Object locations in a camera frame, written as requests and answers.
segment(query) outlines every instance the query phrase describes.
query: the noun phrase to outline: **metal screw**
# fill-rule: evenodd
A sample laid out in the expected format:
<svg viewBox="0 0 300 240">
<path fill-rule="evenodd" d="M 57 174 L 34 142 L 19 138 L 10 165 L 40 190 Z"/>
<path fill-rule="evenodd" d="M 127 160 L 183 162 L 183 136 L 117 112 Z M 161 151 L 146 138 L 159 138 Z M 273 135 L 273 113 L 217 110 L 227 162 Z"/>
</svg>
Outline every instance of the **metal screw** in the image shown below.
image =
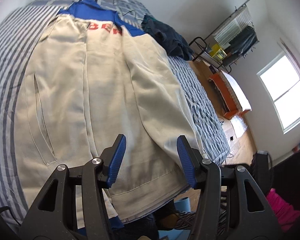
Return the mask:
<svg viewBox="0 0 300 240">
<path fill-rule="evenodd" d="M 209 159 L 203 159 L 202 163 L 205 164 L 205 165 L 209 165 L 209 164 L 211 164 L 211 160 L 209 160 Z"/>
<path fill-rule="evenodd" d="M 246 170 L 246 168 L 243 167 L 243 166 L 241 166 L 241 165 L 239 165 L 239 166 L 237 166 L 237 170 L 238 170 L 239 172 L 244 172 L 244 171 Z"/>
<path fill-rule="evenodd" d="M 95 164 L 95 165 L 97 165 L 97 164 L 101 163 L 101 159 L 100 158 L 94 158 L 92 160 L 92 163 Z"/>
<path fill-rule="evenodd" d="M 64 171 L 66 169 L 66 166 L 64 164 L 61 164 L 57 167 L 58 171 Z"/>
</svg>

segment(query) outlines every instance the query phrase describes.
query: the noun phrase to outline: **pink clothing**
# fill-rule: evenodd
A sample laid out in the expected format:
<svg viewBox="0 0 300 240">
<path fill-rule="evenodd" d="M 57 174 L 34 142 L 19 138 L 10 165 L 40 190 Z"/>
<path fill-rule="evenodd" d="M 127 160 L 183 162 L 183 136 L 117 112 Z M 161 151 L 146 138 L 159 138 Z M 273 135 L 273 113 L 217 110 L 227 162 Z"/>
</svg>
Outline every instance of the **pink clothing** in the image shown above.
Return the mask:
<svg viewBox="0 0 300 240">
<path fill-rule="evenodd" d="M 294 210 L 293 206 L 285 202 L 272 188 L 266 196 L 283 232 L 289 230 L 293 222 L 300 216 L 300 211 Z"/>
</svg>

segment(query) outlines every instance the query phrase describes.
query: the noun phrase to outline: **red lettering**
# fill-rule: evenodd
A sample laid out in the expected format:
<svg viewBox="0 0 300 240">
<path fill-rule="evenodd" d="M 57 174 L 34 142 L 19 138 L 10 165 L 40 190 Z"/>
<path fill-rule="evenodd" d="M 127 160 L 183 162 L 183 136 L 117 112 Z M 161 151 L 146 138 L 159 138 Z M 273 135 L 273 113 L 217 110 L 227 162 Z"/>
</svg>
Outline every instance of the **red lettering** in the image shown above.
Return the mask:
<svg viewBox="0 0 300 240">
<path fill-rule="evenodd" d="M 107 24 L 103 24 L 101 29 L 105 29 L 110 33 L 111 30 L 111 24 L 107 23 Z"/>
<path fill-rule="evenodd" d="M 116 28 L 113 28 L 113 34 L 117 34 L 119 33 L 120 35 L 122 35 L 122 32 Z"/>
<path fill-rule="evenodd" d="M 89 30 L 96 30 L 98 29 L 99 25 L 96 24 L 96 23 L 90 23 L 90 26 L 89 26 Z"/>
</svg>

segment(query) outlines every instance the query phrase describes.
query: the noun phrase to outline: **jacket sleeve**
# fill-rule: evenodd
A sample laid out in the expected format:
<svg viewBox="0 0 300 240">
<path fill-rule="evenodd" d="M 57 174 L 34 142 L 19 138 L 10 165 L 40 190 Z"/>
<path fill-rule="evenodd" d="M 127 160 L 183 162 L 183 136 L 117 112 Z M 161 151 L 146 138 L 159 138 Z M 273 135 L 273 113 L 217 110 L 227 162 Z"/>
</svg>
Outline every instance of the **jacket sleeve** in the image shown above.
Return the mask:
<svg viewBox="0 0 300 240">
<path fill-rule="evenodd" d="M 166 51 L 148 34 L 132 37 L 122 28 L 122 49 L 130 69 L 139 114 L 147 133 L 180 167 L 177 138 L 185 135 L 206 157 L 180 83 Z"/>
</svg>

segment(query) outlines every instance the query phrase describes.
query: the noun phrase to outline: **window pane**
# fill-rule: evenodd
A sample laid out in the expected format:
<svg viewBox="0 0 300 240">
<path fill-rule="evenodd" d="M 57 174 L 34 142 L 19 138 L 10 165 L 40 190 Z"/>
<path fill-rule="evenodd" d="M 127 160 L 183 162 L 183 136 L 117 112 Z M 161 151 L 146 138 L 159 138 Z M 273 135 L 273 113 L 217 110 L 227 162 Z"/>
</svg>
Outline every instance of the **window pane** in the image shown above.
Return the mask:
<svg viewBox="0 0 300 240">
<path fill-rule="evenodd" d="M 275 103 L 283 128 L 300 117 L 300 81 Z"/>
<path fill-rule="evenodd" d="M 298 82 L 298 73 L 293 68 L 287 56 L 279 59 L 271 68 L 260 75 L 273 100 Z"/>
</svg>

